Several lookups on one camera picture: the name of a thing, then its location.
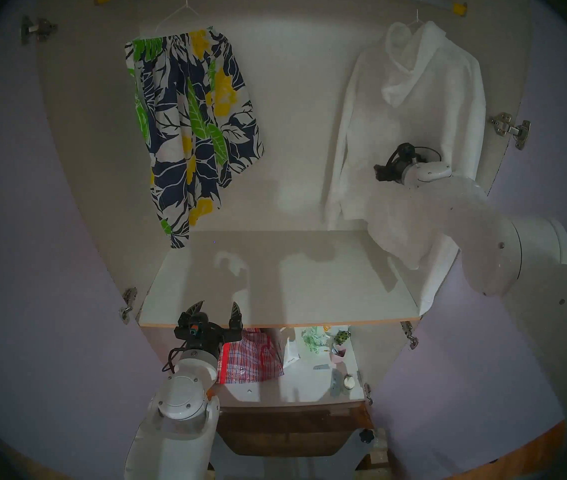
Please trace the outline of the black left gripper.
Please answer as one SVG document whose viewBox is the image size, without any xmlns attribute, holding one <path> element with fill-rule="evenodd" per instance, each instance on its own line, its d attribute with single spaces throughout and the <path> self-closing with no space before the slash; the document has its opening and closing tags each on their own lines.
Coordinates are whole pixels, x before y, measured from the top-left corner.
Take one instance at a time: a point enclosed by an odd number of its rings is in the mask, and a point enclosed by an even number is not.
<svg viewBox="0 0 567 480">
<path fill-rule="evenodd" d="M 242 340 L 242 313 L 233 302 L 227 328 L 209 321 L 201 310 L 204 301 L 198 301 L 182 312 L 174 329 L 175 337 L 185 342 L 186 350 L 204 351 L 218 357 L 224 344 Z"/>
</svg>

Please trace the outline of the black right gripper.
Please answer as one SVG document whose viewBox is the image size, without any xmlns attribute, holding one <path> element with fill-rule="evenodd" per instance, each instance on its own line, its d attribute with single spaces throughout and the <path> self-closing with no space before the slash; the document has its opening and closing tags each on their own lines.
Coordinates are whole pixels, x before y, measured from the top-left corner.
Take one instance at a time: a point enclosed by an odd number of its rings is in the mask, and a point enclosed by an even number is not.
<svg viewBox="0 0 567 480">
<path fill-rule="evenodd" d="M 420 162 L 416 147 L 411 143 L 400 144 L 385 165 L 374 165 L 375 178 L 379 182 L 402 183 L 404 171 Z"/>
</svg>

